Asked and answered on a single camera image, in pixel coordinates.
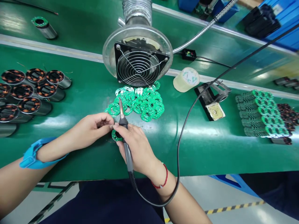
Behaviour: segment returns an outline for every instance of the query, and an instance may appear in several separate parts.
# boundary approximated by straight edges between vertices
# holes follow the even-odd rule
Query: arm
[[[57,160],[74,150],[90,146],[112,130],[113,118],[107,113],[88,115],[59,138],[37,151],[42,162]],[[20,158],[0,169],[0,220],[14,210],[54,165],[34,170],[20,168]]]
[[[166,180],[166,169],[154,155],[143,130],[131,124],[129,124],[128,130],[117,124],[113,128],[130,146],[134,170],[146,175],[156,186],[163,185]],[[125,159],[123,143],[117,142],[117,145],[122,157]],[[165,202],[170,197],[176,182],[174,175],[168,171],[166,185],[162,189],[157,189],[162,201]],[[212,224],[203,209],[182,183],[179,184],[178,191],[165,209],[170,220],[175,224]]]

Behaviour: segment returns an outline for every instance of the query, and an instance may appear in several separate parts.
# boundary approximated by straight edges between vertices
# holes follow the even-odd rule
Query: black cable
[[[219,65],[223,65],[223,66],[228,67],[228,68],[231,67],[231,66],[229,66],[229,65],[227,65],[227,64],[224,64],[224,63],[221,63],[221,62],[218,62],[218,61],[209,59],[209,58],[205,58],[205,57],[202,57],[202,56],[196,56],[196,57],[197,57],[197,58],[203,58],[203,59],[209,60],[209,61],[211,61],[211,62],[214,62],[214,63],[219,64]]]
[[[214,60],[212,60],[212,59],[205,58],[205,57],[202,57],[202,56],[196,56],[196,57],[197,57],[197,58],[203,58],[203,59],[209,60],[209,61],[211,61],[211,62],[214,62],[214,63],[219,64],[219,65],[223,65],[223,66],[228,67],[228,68],[231,67],[231,66],[226,65],[226,64],[224,64],[224,63],[221,63],[221,62],[218,62],[218,61],[214,61]]]
[[[243,63],[244,61],[246,61],[247,59],[249,59],[250,57],[252,57],[253,55],[257,54],[258,52],[260,52],[261,50],[265,49],[267,46],[273,44],[275,41],[279,40],[280,38],[284,37],[285,35],[287,35],[288,33],[292,32],[293,30],[297,29],[299,27],[299,24],[297,24],[296,26],[294,26],[293,28],[289,29],[288,31],[284,32],[283,34],[279,35],[278,37],[276,37],[275,39],[273,39],[272,41],[266,43],[265,45],[263,45],[262,47],[260,47],[259,49],[255,50],[254,52],[252,52],[251,54],[249,54],[248,56],[246,56],[245,58],[243,58],[242,60],[238,61],[236,64],[234,64],[232,67],[230,67],[229,69],[227,69],[225,72],[223,72],[221,75],[219,75],[217,78],[215,78],[213,81],[211,81],[207,86],[206,88],[198,95],[198,97],[196,98],[196,100],[194,101],[193,105],[191,106],[187,116],[186,116],[186,119],[185,119],[185,122],[184,122],[184,125],[182,127],[182,130],[181,130],[181,134],[180,134],[180,138],[178,140],[178,149],[177,149],[177,165],[178,165],[178,178],[177,178],[177,183],[175,185],[175,188],[174,188],[174,191],[172,192],[171,196],[169,197],[169,199],[164,202],[163,204],[161,205],[158,205],[158,204],[154,204],[154,203],[151,203],[150,201],[148,201],[147,199],[145,199],[142,194],[138,191],[137,189],[137,185],[136,185],[136,182],[135,182],[135,177],[134,179],[132,179],[132,177],[130,176],[130,179],[132,181],[132,185],[133,187],[136,189],[137,193],[147,202],[149,203],[150,205],[152,206],[156,206],[156,207],[164,207],[166,206],[174,197],[175,193],[177,192],[178,190],[178,186],[179,186],[179,183],[180,183],[180,163],[179,163],[179,150],[180,150],[180,144],[181,144],[181,140],[182,140],[182,136],[183,136],[183,131],[184,131],[184,128],[186,126],[186,123],[188,121],[188,118],[189,118],[189,115],[194,107],[194,105],[196,104],[197,100],[199,99],[199,97],[201,97],[201,95],[215,82],[217,81],[218,79],[220,79],[222,76],[224,76],[226,73],[230,72],[231,70],[233,70],[235,67],[237,67],[238,65],[240,65],[241,63]]]
[[[3,0],[0,0],[0,2],[6,2],[6,3],[17,2],[19,4],[28,5],[28,6],[31,6],[31,7],[34,7],[34,8],[38,8],[38,9],[41,9],[41,10],[44,10],[44,11],[47,11],[47,12],[54,13],[55,15],[58,15],[57,12],[54,12],[54,11],[52,11],[50,9],[47,9],[47,8],[44,8],[44,7],[41,7],[41,6],[37,6],[37,5],[33,5],[33,4],[30,4],[30,3],[22,2],[22,1],[19,1],[19,0],[12,0],[12,1],[3,1]]]

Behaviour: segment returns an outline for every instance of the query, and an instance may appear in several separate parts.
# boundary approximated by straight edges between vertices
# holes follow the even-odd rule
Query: person's right hand
[[[140,172],[149,177],[155,168],[157,163],[161,163],[153,153],[150,147],[149,141],[145,136],[143,130],[140,127],[129,124],[128,129],[123,126],[119,126],[118,123],[113,125],[113,128],[125,139],[128,143],[132,159],[134,170]],[[126,162],[125,148],[121,141],[116,142],[119,151]]]

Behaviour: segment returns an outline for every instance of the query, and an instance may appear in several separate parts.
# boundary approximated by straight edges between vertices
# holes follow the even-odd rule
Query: person's left hand
[[[108,113],[87,115],[57,140],[64,142],[68,151],[83,149],[113,130],[113,118]]]

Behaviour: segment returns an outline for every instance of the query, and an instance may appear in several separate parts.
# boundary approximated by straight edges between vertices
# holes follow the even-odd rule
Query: red string bracelet
[[[167,179],[168,179],[168,169],[166,167],[166,165],[164,163],[162,163],[164,166],[165,166],[165,169],[166,169],[166,180],[165,180],[165,183],[163,185],[160,185],[160,186],[156,186],[154,185],[154,183],[152,182],[152,185],[156,188],[156,189],[161,189],[163,188],[165,185],[166,185],[166,182],[167,182]]]

